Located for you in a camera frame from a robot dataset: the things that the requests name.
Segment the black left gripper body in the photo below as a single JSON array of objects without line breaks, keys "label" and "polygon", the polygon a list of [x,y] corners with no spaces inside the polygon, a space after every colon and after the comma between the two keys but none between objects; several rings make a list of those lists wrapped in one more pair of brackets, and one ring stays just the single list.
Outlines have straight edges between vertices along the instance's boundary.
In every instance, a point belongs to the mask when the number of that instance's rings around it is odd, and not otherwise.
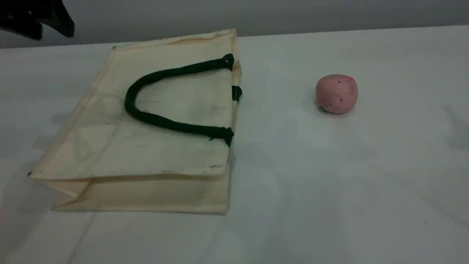
[{"label": "black left gripper body", "polygon": [[63,22],[61,0],[1,0],[1,21],[29,20]]}]

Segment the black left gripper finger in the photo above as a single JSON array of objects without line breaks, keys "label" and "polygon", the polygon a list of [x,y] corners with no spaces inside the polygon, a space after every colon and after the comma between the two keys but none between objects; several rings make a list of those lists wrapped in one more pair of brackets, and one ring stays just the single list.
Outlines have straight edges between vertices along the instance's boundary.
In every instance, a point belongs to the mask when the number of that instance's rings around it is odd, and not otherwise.
[{"label": "black left gripper finger", "polygon": [[18,19],[13,17],[1,17],[0,28],[31,40],[40,41],[43,38],[43,26],[40,22],[30,19]]},{"label": "black left gripper finger", "polygon": [[75,36],[75,23],[62,0],[47,0],[44,24],[65,37]]}]

